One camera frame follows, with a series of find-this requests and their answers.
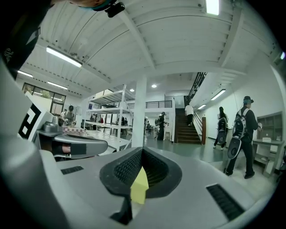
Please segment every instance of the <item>pants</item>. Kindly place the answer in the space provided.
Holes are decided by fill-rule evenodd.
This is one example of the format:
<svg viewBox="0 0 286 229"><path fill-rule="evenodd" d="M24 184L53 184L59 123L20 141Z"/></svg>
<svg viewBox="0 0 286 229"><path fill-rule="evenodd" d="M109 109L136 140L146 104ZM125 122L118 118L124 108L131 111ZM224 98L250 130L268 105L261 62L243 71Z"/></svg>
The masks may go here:
<svg viewBox="0 0 286 229"><path fill-rule="evenodd" d="M252 154L252 144L251 142L245 142L241 141L241 147L240 150L244 151L245 157L246 157L246 174L247 175L252 175L253 174L253 154ZM229 165L227 167L227 172L231 173L234 168L234 164L236 162L237 156L229 162Z"/></svg>
<svg viewBox="0 0 286 229"><path fill-rule="evenodd" d="M164 127L160 127L157 140L163 141L163 139L164 139Z"/></svg>
<svg viewBox="0 0 286 229"><path fill-rule="evenodd" d="M188 119L187 125L193 123L193 114L188 114L188 115L187 115L187 119Z"/></svg>
<svg viewBox="0 0 286 229"><path fill-rule="evenodd" d="M218 137L216 137L216 140L215 140L215 142L214 142L214 146L216 146L217 145L217 143L218 143ZM227 143L227 141L225 141L223 144L222 144L222 148L225 146L225 144Z"/></svg>

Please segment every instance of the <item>fluorescent light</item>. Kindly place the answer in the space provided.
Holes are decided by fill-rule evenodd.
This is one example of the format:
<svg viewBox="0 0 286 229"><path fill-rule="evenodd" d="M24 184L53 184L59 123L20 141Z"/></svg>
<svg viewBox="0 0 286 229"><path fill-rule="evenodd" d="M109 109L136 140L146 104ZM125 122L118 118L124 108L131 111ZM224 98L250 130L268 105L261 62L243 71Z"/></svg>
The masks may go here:
<svg viewBox="0 0 286 229"><path fill-rule="evenodd" d="M222 89L215 97L213 97L211 100L215 100L218 96L222 95L225 92L225 89Z"/></svg>
<svg viewBox="0 0 286 229"><path fill-rule="evenodd" d="M214 15L219 14L219 0L206 0L206 12Z"/></svg>
<svg viewBox="0 0 286 229"><path fill-rule="evenodd" d="M52 83L52 82L47 82L48 84L50 84L50 85L53 85L53 86L56 86L56 87L59 87L59 88L62 88L62 89L65 89L65 90L67 90L67 88L66 87L63 87L63 86L61 86L61 85L57 85L57 84L54 84L54 83Z"/></svg>
<svg viewBox="0 0 286 229"><path fill-rule="evenodd" d="M65 54L63 54L63 53L61 53L61 52L59 52L59 51L53 49L53 48L50 47L50 46L48 46L48 47L46 48L46 51L47 51L48 53L51 53L51 54L53 54L53 55L55 55L55 56L57 56L57 57L59 57L59 58L65 60L65 61L67 61L67 62L70 62L71 64L73 64L73 65L75 65L75 66L77 66L77 67L79 67L79 68L82 66L82 63L80 63L80 62L78 62L78 61L76 61L76 60L74 60L74 59L68 57L67 55L65 55Z"/></svg>
<svg viewBox="0 0 286 229"><path fill-rule="evenodd" d="M18 71L18 73L23 74L23 75L25 75L25 76L29 76L29 77L32 77L32 78L33 78L33 75L28 74L28 73L26 73L26 72Z"/></svg>
<svg viewBox="0 0 286 229"><path fill-rule="evenodd" d="M51 98L53 98L53 97L51 97ZM60 100L60 101L62 101L62 99L60 99L60 98L54 98L54 99L57 99L57 100Z"/></svg>
<svg viewBox="0 0 286 229"><path fill-rule="evenodd" d="M203 107L205 107L206 105L204 104L204 105L201 105L199 108L198 108L198 110L200 110L200 109L202 109Z"/></svg>
<svg viewBox="0 0 286 229"><path fill-rule="evenodd" d="M285 52L282 52L280 59L284 59L285 58Z"/></svg>

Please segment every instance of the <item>staircase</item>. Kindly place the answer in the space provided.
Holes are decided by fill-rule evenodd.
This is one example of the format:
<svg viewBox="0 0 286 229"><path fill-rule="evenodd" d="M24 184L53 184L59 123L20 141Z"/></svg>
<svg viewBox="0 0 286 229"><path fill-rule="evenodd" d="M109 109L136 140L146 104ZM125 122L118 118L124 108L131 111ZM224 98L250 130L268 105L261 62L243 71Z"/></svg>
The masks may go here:
<svg viewBox="0 0 286 229"><path fill-rule="evenodd" d="M176 108L177 143L202 144L194 126L187 126L187 116L185 109Z"/></svg>

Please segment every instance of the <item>gray floor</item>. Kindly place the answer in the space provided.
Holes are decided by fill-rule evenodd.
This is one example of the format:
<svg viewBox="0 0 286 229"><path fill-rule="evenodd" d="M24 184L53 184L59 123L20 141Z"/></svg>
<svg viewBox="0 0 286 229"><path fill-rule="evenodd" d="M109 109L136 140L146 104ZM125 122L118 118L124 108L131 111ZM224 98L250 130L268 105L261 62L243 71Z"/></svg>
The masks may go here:
<svg viewBox="0 0 286 229"><path fill-rule="evenodd" d="M213 149L214 140L206 139L206 145L196 144L172 144L170 141L157 141L153 134L146 134L144 137L144 146L154 147L158 149L168 150L183 157L192 157L210 163L215 168L223 171L223 155L225 153L218 149ZM276 187L277 175L274 174L270 178L262 174L262 168L256 164L253 165L255 171L254 177L244 179L245 164L240 168L234 169L231 176L236 182L243 186L257 201L260 198L271 195Z"/></svg>

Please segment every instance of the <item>sneaker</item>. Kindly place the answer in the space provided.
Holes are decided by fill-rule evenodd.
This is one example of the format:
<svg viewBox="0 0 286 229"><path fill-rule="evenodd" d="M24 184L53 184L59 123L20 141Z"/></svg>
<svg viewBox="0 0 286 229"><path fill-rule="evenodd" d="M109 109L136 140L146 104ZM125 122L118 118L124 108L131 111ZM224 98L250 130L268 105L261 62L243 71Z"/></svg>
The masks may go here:
<svg viewBox="0 0 286 229"><path fill-rule="evenodd" d="M244 176L244 179L249 179L249 178L253 177L254 174L255 174L255 172L253 172L253 174L251 174L251 175L247 175L247 174L246 174L246 175Z"/></svg>
<svg viewBox="0 0 286 229"><path fill-rule="evenodd" d="M230 172L226 172L226 175L227 175L227 176L230 176L230 175L232 175L232 174L233 174L233 172L231 172L231 173L230 173Z"/></svg>

